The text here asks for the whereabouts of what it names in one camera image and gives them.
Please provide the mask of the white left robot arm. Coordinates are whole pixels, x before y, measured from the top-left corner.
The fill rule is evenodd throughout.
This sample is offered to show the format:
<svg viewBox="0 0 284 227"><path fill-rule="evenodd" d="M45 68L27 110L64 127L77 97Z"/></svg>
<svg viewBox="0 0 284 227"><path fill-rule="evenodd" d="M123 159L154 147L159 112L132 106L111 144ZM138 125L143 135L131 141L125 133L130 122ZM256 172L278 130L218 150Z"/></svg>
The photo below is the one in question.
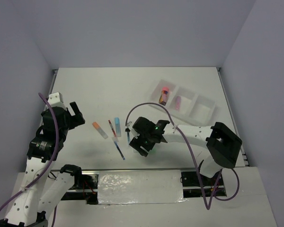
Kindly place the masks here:
<svg viewBox="0 0 284 227"><path fill-rule="evenodd" d="M41 113L43 124L29 143L27 167L19 192L0 227L46 227L56 205L67 190L77 189L83 184L82 169L65 164L53 185L43 191L48 175L63 148L69 130L85 123L76 102L70 106L71 115L64 104L51 103L51 109Z"/></svg>

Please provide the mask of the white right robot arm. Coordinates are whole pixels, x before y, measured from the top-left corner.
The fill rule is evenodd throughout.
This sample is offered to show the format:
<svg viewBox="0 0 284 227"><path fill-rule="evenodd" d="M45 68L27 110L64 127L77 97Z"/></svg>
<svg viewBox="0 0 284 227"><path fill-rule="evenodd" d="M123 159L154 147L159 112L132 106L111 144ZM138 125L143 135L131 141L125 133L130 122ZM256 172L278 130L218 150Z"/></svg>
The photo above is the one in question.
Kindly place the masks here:
<svg viewBox="0 0 284 227"><path fill-rule="evenodd" d="M209 156L197 166L196 179L201 185L207 185L223 168L233 169L242 145L242 140L222 122L201 127L173 125L168 120L153 123L139 117L126 131L133 135L129 145L144 157L159 143L179 142L206 148Z"/></svg>

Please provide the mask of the pink-capped small bottle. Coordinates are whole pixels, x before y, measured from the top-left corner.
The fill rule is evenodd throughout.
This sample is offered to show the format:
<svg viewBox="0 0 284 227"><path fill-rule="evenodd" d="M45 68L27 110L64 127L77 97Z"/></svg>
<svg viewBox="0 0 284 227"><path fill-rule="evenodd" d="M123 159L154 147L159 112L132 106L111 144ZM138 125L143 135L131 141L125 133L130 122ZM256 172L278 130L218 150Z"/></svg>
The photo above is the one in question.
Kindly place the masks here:
<svg viewBox="0 0 284 227"><path fill-rule="evenodd" d="M169 96L169 88L163 87L160 93L159 104L166 105Z"/></svg>

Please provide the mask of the purple highlighter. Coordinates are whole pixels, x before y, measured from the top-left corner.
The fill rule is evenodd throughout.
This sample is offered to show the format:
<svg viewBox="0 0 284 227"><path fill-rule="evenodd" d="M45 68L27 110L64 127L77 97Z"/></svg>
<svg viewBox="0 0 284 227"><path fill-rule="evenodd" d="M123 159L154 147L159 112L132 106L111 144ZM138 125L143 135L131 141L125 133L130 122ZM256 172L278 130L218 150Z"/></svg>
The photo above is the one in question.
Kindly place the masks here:
<svg viewBox="0 0 284 227"><path fill-rule="evenodd" d="M177 96L175 103L175 110L180 111L180 107L181 107L181 96Z"/></svg>

